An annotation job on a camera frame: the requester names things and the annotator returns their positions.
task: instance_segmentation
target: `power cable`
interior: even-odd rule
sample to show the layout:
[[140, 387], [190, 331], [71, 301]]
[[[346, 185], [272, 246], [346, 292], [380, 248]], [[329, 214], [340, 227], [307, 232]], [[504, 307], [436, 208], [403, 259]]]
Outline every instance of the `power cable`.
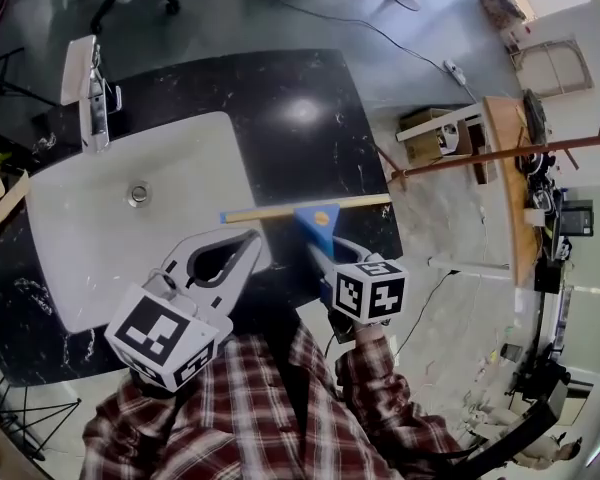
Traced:
[[333, 341], [333, 338], [336, 337], [336, 333], [334, 332], [333, 335], [331, 336], [331, 339], [329, 340], [329, 343], [327, 343], [327, 348], [324, 351], [324, 358], [327, 358], [327, 355], [329, 354], [329, 348], [331, 347], [331, 342]]
[[394, 354], [393, 358], [395, 359], [396, 357], [398, 357], [398, 355], [400, 354], [400, 351], [403, 349], [403, 347], [407, 344], [407, 341], [409, 341], [409, 338], [411, 338], [411, 335], [413, 334], [413, 331], [416, 330], [416, 327], [418, 326], [418, 324], [420, 323], [420, 320], [422, 320], [422, 315], [424, 315], [424, 310], [427, 309], [427, 306], [429, 305], [429, 302], [431, 301], [431, 298], [433, 297], [433, 294], [436, 293], [436, 290], [438, 288], [440, 288], [440, 286], [442, 285], [442, 283], [444, 283], [444, 280], [449, 277], [450, 275], [453, 274], [457, 274], [458, 271], [457, 270], [452, 270], [451, 272], [448, 272], [441, 280], [440, 282], [436, 285], [436, 287], [431, 290], [431, 293], [429, 294], [429, 297], [427, 297], [427, 301], [424, 303], [424, 306], [422, 306], [422, 309], [420, 310], [420, 315], [418, 316], [418, 319], [416, 320], [416, 323], [413, 325], [413, 327], [411, 328], [411, 331], [409, 332], [409, 335], [407, 336], [407, 339], [405, 339], [402, 342], [402, 345], [400, 345], [400, 348], [398, 349], [398, 351]]
[[[321, 14], [319, 12], [310, 11], [308, 9], [303, 9], [302, 7], [296, 7], [295, 5], [292, 5], [292, 4], [288, 3], [288, 2], [285, 2], [284, 0], [278, 0], [278, 2], [280, 2], [285, 7], [289, 7], [290, 9], [294, 9], [294, 10], [296, 10], [298, 12], [303, 13], [303, 14], [308, 14], [309, 16], [313, 16], [315, 18], [321, 18], [321, 19], [328, 20], [328, 21], [329, 20], [330, 21], [338, 21], [340, 23], [349, 23], [351, 25], [360, 25], [362, 27], [366, 27], [366, 28], [368, 28], [370, 30], [373, 30], [374, 32], [377, 32], [382, 37], [384, 37], [387, 41], [389, 41], [396, 48], [399, 48], [403, 52], [408, 53], [409, 55], [412, 55], [416, 59], [420, 59], [420, 60], [423, 60], [425, 62], [428, 62], [429, 64], [431, 64], [434, 68], [436, 68], [441, 73], [444, 73], [445, 75], [449, 75], [449, 76], [451, 76], [453, 78], [453, 75], [448, 70], [446, 70], [443, 67], [440, 67], [434, 61], [432, 61], [431, 59], [426, 58], [423, 55], [420, 55], [418, 52], [416, 52], [414, 50], [411, 50], [410, 48], [407, 48], [407, 47], [402, 46], [401, 44], [397, 43], [391, 36], [389, 36], [388, 34], [386, 34], [385, 32], [383, 32], [382, 30], [380, 30], [376, 26], [372, 25], [368, 21], [358, 20], [358, 19], [352, 19], [352, 18], [340, 18], [338, 16], [330, 16], [328, 14]], [[469, 87], [467, 86], [467, 84], [462, 85], [462, 88], [467, 92], [467, 94], [469, 95], [469, 97], [471, 98], [471, 100], [474, 103], [477, 103], [478, 100], [473, 95], [473, 93], [471, 92], [471, 89], [469, 89]]]

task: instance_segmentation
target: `plaid shirt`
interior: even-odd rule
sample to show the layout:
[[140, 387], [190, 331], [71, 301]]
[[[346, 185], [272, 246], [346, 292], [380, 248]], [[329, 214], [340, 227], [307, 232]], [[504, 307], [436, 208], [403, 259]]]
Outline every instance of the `plaid shirt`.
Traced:
[[126, 380], [85, 428], [81, 478], [411, 480], [434, 476], [414, 451], [460, 449], [441, 417], [409, 402], [384, 338], [338, 360], [342, 395], [304, 326], [290, 350], [309, 378], [304, 432], [267, 343], [242, 336], [191, 381], [184, 403], [143, 396]]

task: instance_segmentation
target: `black marble countertop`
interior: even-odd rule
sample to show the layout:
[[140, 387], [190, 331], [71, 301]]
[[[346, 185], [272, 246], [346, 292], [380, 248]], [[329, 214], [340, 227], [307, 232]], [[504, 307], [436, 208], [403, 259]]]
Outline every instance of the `black marble countertop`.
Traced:
[[[369, 124], [338, 51], [204, 59], [142, 73], [120, 86], [124, 109], [111, 116], [112, 138], [226, 112], [258, 206], [387, 192]], [[40, 168], [81, 151], [77, 106], [53, 108], [33, 124], [11, 138], [39, 151]], [[16, 179], [6, 178], [11, 184]], [[263, 222], [274, 263], [252, 276], [240, 304], [253, 307], [266, 297], [294, 308], [318, 296], [295, 226], [292, 219]], [[389, 206], [343, 210], [336, 233], [387, 258], [402, 254]], [[0, 227], [0, 368], [7, 380], [31, 386], [122, 367], [104, 328], [78, 334], [64, 329], [21, 203]]]

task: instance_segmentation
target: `gray floor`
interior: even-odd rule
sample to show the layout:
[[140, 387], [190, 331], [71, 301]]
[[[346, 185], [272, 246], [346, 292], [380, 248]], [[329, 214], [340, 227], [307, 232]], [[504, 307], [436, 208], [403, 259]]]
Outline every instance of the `gray floor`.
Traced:
[[[390, 0], [286, 0], [312, 11], [364, 19], [402, 45], [437, 63], [453, 59], [464, 69], [476, 96], [517, 95], [519, 85], [497, 33], [477, 0], [421, 0], [419, 13]], [[0, 27], [0, 53], [25, 46], [12, 80], [57, 99], [67, 42], [89, 33], [101, 0], [11, 0]], [[339, 48], [344, 52], [369, 116], [374, 138], [406, 162], [394, 139], [396, 116], [415, 107], [468, 103], [467, 94], [446, 75], [391, 45], [375, 32], [334, 23], [283, 7], [277, 0], [181, 0], [182, 11], [166, 16], [161, 0], [119, 3], [103, 21], [100, 37], [109, 71], [123, 78], [187, 60], [244, 51]], [[0, 102], [0, 131], [43, 111], [43, 105], [14, 99]], [[444, 252], [465, 259], [500, 261], [506, 237], [502, 215], [490, 211], [501, 197], [495, 184], [478, 189], [469, 171], [445, 171], [409, 182], [406, 193], [392, 187], [405, 257], [410, 268], [410, 310], [395, 319], [387, 335], [398, 346], [441, 274], [425, 266]], [[481, 208], [486, 215], [485, 225]], [[504, 387], [515, 368], [490, 363], [505, 341], [528, 345], [537, 299], [505, 282], [454, 276], [432, 298], [412, 339], [399, 356], [399, 371], [413, 398], [447, 418], [463, 442], [464, 406], [480, 400], [505, 403]], [[330, 333], [324, 310], [310, 303], [300, 313], [325, 346]], [[342, 348], [334, 346], [329, 360]], [[30, 390], [31, 405], [62, 403], [79, 396], [82, 406], [45, 450], [44, 467], [56, 478], [76, 478], [84, 454], [80, 434], [95, 405], [113, 392], [120, 373]], [[22, 390], [11, 401], [21, 404]], [[55, 422], [49, 424], [50, 430]]]
[[[368, 112], [390, 113], [431, 104], [466, 103], [467, 94], [435, 68], [360, 26], [329, 22], [277, 0], [180, 0], [175, 17], [163, 0], [120, 2], [104, 18], [100, 36], [113, 78], [188, 60], [245, 51], [338, 48]], [[363, 19], [407, 48], [441, 64], [453, 59], [472, 90], [515, 95], [518, 82], [501, 41], [478, 0], [420, 0], [410, 12], [392, 0], [285, 0], [333, 16]], [[89, 33], [102, 0], [10, 0], [0, 26], [0, 54], [25, 46], [10, 79], [57, 100], [67, 43]], [[45, 106], [1, 102], [0, 131], [13, 130]]]

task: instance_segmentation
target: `sink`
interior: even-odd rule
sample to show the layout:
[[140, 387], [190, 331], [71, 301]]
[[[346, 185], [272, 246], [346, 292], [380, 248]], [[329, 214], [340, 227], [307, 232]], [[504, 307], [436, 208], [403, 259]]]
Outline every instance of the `sink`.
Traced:
[[[74, 333], [109, 323], [129, 283], [143, 284], [182, 239], [222, 227], [220, 212], [255, 206], [224, 112], [68, 158], [31, 178], [26, 203], [51, 297]], [[271, 254], [260, 223], [249, 225], [264, 239], [260, 271]]]

